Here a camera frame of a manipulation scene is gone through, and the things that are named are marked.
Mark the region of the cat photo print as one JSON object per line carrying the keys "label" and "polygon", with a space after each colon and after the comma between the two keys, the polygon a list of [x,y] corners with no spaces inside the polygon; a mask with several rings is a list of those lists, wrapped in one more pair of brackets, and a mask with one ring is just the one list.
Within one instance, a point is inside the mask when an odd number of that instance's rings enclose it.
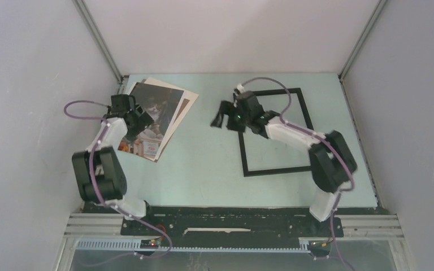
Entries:
{"label": "cat photo print", "polygon": [[131,95],[153,123],[138,135],[126,135],[118,150],[156,161],[167,131],[177,116],[184,91],[138,82]]}

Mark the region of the black picture frame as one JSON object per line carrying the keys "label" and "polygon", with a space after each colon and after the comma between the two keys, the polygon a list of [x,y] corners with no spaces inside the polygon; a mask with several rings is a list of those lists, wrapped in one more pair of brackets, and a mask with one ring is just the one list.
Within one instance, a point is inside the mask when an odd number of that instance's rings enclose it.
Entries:
{"label": "black picture frame", "polygon": [[[303,119],[306,124],[306,126],[303,128],[303,131],[299,129],[294,129],[290,127],[289,124],[282,123],[280,120],[281,114],[280,116],[274,117],[273,119],[270,120],[270,122],[266,127],[266,130],[269,135],[269,139],[286,143],[294,148],[301,148],[303,149],[303,152],[308,153],[310,147],[313,144],[317,143],[317,140],[313,138],[311,135],[305,133],[306,131],[310,131],[313,129],[313,124],[307,109],[305,99],[303,97],[302,90],[300,88],[291,88],[288,90],[275,89],[275,90],[253,91],[253,93],[257,97],[283,95],[283,94],[289,94],[289,95],[295,94],[297,96],[297,101],[299,102],[300,109],[303,114]],[[274,169],[262,169],[262,170],[251,171],[248,168],[244,133],[238,132],[238,141],[239,141],[242,170],[243,170],[244,177],[269,176],[274,174],[288,174],[288,173],[311,171],[311,166],[309,165],[290,167],[290,168],[274,168]]]}

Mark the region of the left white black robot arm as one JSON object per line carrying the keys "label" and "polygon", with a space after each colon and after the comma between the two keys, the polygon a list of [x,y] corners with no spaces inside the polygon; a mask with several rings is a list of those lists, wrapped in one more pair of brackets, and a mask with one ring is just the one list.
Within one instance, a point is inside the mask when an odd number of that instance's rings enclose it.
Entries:
{"label": "left white black robot arm", "polygon": [[72,166],[81,199],[86,203],[111,208],[134,221],[134,228],[149,235],[156,220],[149,216],[149,204],[142,199],[126,200],[128,183],[117,151],[125,136],[137,136],[153,119],[137,104],[134,96],[111,97],[107,112],[96,119],[100,129],[92,143],[72,155]]}

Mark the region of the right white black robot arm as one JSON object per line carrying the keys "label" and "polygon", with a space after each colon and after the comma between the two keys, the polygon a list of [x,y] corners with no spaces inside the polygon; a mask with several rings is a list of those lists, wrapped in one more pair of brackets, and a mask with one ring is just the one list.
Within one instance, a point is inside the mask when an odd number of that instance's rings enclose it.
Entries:
{"label": "right white black robot arm", "polygon": [[278,112],[266,111],[252,91],[238,91],[233,101],[221,101],[211,127],[221,128],[225,118],[229,130],[244,132],[250,129],[263,138],[300,148],[308,154],[317,190],[306,229],[314,236],[326,232],[329,228],[327,219],[337,209],[341,193],[346,190],[344,184],[350,184],[349,191],[355,188],[353,174],[357,164],[343,135],[336,130],[319,133],[284,119]]}

